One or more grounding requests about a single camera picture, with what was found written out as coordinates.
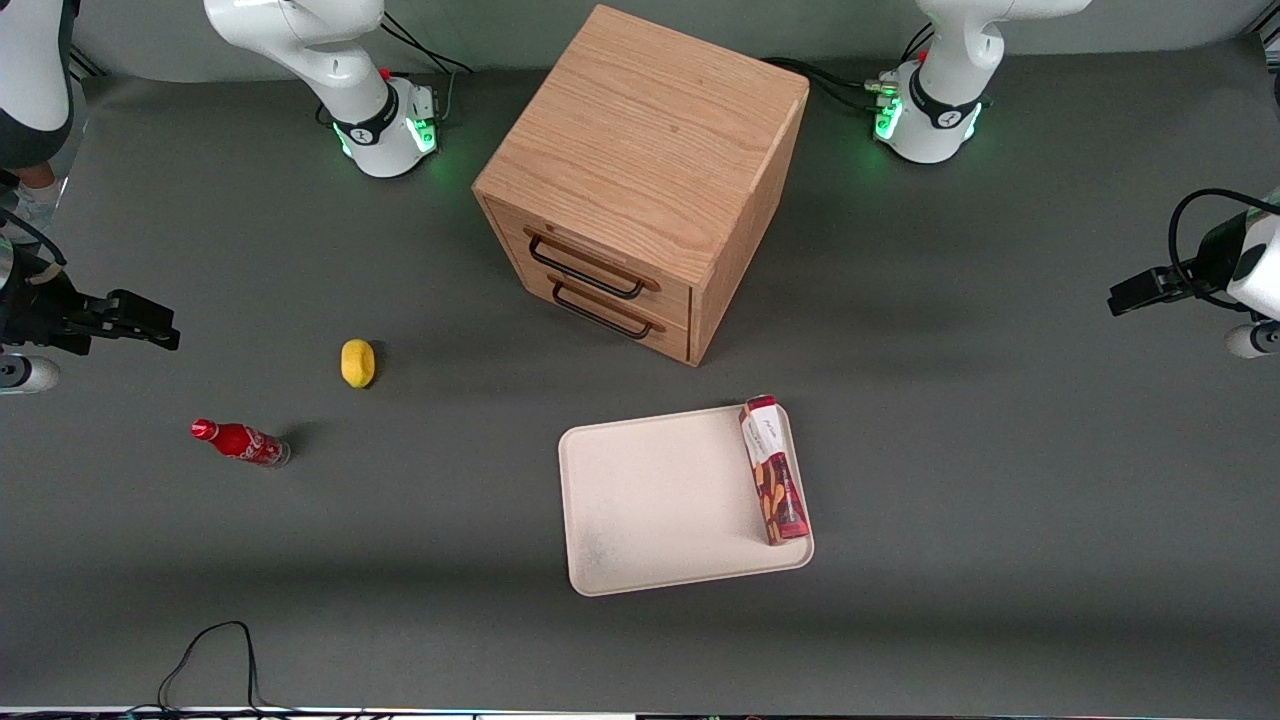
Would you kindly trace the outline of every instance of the wooden cabinet top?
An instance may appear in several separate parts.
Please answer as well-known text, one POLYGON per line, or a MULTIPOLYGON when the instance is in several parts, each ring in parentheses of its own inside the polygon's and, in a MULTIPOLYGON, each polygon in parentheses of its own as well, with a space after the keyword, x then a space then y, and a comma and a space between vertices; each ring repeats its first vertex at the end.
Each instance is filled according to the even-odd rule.
POLYGON ((808 92, 599 5, 475 190, 701 286, 808 92))

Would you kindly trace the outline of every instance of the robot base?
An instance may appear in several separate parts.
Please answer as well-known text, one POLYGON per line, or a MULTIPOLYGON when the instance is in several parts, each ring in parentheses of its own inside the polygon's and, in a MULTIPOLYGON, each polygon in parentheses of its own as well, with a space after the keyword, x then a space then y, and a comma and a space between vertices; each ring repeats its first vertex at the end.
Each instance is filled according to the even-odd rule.
MULTIPOLYGON (((895 70, 881 73, 879 78, 897 82, 899 87, 905 88, 906 81, 919 67, 919 61, 910 60, 895 70)), ((948 160, 966 140, 973 137, 980 113, 979 102, 968 118, 956 113, 955 124, 940 129, 933 127, 933 120, 915 104, 910 92, 900 92, 876 115, 874 137, 913 163, 932 165, 948 160)))
POLYGON ((435 127, 435 94, 404 78, 392 78, 387 85, 397 95, 398 117, 374 145, 360 145, 346 137, 338 126, 334 132, 342 151, 355 160, 367 176, 393 178, 412 170, 422 158, 435 152, 439 138, 435 127))

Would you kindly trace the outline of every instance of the green led light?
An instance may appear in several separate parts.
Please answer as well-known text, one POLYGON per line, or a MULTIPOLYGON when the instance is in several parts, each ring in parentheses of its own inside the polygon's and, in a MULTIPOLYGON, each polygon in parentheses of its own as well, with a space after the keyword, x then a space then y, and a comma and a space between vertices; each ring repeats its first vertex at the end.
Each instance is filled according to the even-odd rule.
POLYGON ((893 101, 881 110, 882 118, 876 122, 876 135, 881 140, 888 140, 893 137, 893 131, 897 129, 897 119, 902 117, 902 101, 893 99, 893 101))
POLYGON ((980 114, 982 114, 982 102, 978 102, 978 106, 974 108, 973 110, 973 119, 969 120, 969 129, 964 131, 965 140, 973 137, 974 131, 978 129, 978 115, 980 114))
POLYGON ((404 118, 404 127, 407 127, 408 132, 413 135, 413 142, 417 143, 417 149, 421 150, 424 155, 435 150, 435 123, 430 120, 404 118))
POLYGON ((338 142, 342 143, 342 154, 351 158, 351 147, 347 147, 347 138, 342 136, 342 131, 338 129, 338 123, 333 124, 333 132, 338 136, 338 142))

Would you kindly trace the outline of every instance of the wooden drawer cabinet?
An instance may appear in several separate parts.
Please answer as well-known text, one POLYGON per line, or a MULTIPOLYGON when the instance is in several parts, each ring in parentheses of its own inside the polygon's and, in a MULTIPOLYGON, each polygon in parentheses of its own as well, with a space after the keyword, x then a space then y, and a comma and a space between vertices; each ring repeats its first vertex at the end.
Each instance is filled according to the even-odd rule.
POLYGON ((773 219, 808 95, 602 5, 472 190, 532 295, 698 365, 773 219))

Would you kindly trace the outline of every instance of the red snack box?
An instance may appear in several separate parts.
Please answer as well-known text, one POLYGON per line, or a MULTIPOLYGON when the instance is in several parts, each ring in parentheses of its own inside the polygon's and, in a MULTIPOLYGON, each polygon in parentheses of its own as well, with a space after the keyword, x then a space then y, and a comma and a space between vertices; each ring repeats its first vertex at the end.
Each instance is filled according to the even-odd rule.
POLYGON ((782 544, 808 536, 809 519, 791 478, 778 402, 772 395, 753 397, 742 406, 739 419, 742 421, 742 439, 746 441, 746 454, 751 459, 755 492, 760 498, 760 514, 764 516, 769 544, 782 544))

